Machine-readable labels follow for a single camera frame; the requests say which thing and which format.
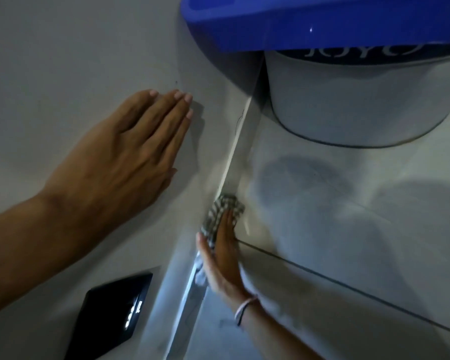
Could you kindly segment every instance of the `white bracelet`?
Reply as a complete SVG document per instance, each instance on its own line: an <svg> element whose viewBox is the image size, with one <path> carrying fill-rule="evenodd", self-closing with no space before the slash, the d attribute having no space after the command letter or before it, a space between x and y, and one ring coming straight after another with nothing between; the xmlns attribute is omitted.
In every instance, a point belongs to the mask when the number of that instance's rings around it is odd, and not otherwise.
<svg viewBox="0 0 450 360"><path fill-rule="evenodd" d="M256 300L258 300L258 296L253 296L252 298L248 298L245 302L240 304L239 308L235 312L235 317L234 317L235 323L238 327L240 327L240 325L242 323L243 313L245 312L247 306Z"/></svg>

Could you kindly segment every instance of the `white wall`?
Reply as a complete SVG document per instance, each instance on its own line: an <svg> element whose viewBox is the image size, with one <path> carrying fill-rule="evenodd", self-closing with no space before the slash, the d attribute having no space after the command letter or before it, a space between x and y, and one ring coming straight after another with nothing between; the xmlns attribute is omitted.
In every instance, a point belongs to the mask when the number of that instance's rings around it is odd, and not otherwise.
<svg viewBox="0 0 450 360"><path fill-rule="evenodd" d="M155 206L0 312L0 359L62 359L84 294L155 273L135 334L104 358L166 352L194 255L258 72L253 54L193 41L180 0L0 0L0 211L35 194L83 133L126 96L180 88L196 116Z"/></svg>

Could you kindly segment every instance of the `cleaning cloth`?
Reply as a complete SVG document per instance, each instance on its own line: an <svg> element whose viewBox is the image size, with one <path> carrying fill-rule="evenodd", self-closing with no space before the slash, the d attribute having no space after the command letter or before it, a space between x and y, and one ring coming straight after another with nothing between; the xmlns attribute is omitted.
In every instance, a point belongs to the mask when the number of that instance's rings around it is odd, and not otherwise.
<svg viewBox="0 0 450 360"><path fill-rule="evenodd" d="M208 246L210 246L212 253L215 251L215 241L217 240L217 230L220 225L220 220L222 219L223 213L227 210L233 210L233 225L235 226L237 220L245 211L245 206L234 195L221 194L213 203L201 226L200 231L207 238ZM199 286L207 285L204 261L200 256L200 252L197 253L197 257L195 258L195 266L197 267L195 283Z"/></svg>

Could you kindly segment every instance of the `blue lid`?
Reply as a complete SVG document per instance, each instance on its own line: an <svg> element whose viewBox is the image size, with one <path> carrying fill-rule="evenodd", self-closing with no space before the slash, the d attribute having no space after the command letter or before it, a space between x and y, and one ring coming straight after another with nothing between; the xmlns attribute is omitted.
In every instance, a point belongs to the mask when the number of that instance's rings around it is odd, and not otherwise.
<svg viewBox="0 0 450 360"><path fill-rule="evenodd" d="M450 0L182 0L223 51L450 44Z"/></svg>

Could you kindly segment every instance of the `hand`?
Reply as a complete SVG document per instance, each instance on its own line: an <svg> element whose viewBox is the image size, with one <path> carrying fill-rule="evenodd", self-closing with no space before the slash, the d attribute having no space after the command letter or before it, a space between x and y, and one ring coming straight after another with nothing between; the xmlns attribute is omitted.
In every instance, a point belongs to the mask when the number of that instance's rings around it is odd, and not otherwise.
<svg viewBox="0 0 450 360"><path fill-rule="evenodd" d="M176 173L192 95L143 90L93 127L38 196L94 230L97 240L154 203Z"/></svg>
<svg viewBox="0 0 450 360"><path fill-rule="evenodd" d="M197 234L197 248L203 260L211 290L219 294L236 311L252 295L245 289L240 275L238 245L233 227L233 212L223 213L217 231L215 257L202 233Z"/></svg>

